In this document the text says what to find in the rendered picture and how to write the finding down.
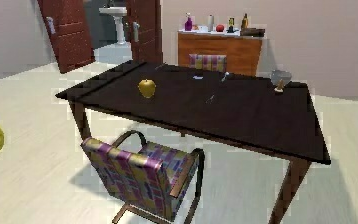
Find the dark brown dining table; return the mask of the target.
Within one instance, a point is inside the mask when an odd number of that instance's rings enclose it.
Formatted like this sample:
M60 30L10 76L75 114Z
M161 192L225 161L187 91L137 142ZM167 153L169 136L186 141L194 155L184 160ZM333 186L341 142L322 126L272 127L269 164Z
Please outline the dark brown dining table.
M310 165L331 162L310 92L299 82L278 93L267 78L230 73L221 82L223 76L130 60L57 96L69 102L83 138L90 135L86 112L92 109L288 160L268 222L280 224ZM139 92L144 79L156 84L151 98Z

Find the yellow apple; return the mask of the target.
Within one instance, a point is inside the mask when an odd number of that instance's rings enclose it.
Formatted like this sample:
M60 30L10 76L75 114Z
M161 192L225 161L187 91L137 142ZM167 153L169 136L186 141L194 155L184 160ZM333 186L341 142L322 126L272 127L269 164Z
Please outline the yellow apple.
M139 82L138 89L143 97L151 98L155 94L156 84L153 80L144 79Z

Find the purple yellow checked chair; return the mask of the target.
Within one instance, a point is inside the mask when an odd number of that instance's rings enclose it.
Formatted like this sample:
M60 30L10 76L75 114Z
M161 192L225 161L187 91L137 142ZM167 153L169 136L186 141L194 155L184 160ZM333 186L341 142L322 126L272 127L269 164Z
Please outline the purple yellow checked chair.
M111 144L93 137L81 143L108 194L124 202L112 222L118 223L129 211L155 224L173 224L190 183L195 181L195 196L184 221L191 224L201 197L204 151L170 148L148 141L141 132L136 132L139 152L121 150L120 144L133 134L135 131L127 131Z
M227 68L227 56L190 54L189 67L224 73Z

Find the orange wooden cupboard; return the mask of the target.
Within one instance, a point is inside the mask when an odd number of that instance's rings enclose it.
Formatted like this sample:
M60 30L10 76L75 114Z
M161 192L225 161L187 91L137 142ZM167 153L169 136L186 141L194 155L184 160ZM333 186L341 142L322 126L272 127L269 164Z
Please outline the orange wooden cupboard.
M261 48L261 38L178 32L178 64L184 67L190 54L226 55L227 72L255 76Z

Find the dark red room door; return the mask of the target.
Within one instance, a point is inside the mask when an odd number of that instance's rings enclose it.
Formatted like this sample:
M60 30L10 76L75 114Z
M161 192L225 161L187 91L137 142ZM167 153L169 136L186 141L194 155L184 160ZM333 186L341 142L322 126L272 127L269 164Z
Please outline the dark red room door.
M84 0L37 0L58 64L64 74L95 61ZM46 17L52 17L56 33L51 34Z
M139 62L162 63L161 0L126 0L127 30L132 58ZM133 22L140 25L139 42L133 39Z

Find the purple spray bottle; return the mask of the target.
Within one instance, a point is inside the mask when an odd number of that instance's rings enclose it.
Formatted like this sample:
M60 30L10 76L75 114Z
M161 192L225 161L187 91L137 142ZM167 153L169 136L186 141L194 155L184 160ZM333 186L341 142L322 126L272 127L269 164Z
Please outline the purple spray bottle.
M187 21L185 22L185 25L184 25L184 29L186 31L191 31L192 30L192 18L191 18L191 14L190 13L187 13L186 14L186 18L187 18Z

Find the clear glass bowl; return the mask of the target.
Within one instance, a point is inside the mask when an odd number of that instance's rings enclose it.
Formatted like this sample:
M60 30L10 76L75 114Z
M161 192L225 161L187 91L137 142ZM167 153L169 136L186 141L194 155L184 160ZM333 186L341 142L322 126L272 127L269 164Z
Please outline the clear glass bowl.
M286 86L292 79L292 74L288 71L273 70L270 75L271 82L274 86L278 86L280 81Z

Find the dark brown flat pan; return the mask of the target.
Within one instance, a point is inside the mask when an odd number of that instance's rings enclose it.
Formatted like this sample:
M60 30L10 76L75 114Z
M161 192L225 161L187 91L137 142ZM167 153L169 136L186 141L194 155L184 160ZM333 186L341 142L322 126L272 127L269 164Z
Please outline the dark brown flat pan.
M241 36L263 37L265 30L262 28L245 28L240 31Z

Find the white pedestal sink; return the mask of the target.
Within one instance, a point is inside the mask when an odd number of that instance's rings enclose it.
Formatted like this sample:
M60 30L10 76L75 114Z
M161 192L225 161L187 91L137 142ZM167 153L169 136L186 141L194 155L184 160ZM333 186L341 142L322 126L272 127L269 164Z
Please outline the white pedestal sink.
M100 14L106 14L113 17L116 35L117 35L117 44L124 45L126 43L124 28L123 28L123 17L127 15L127 9L125 7L102 7L99 9Z

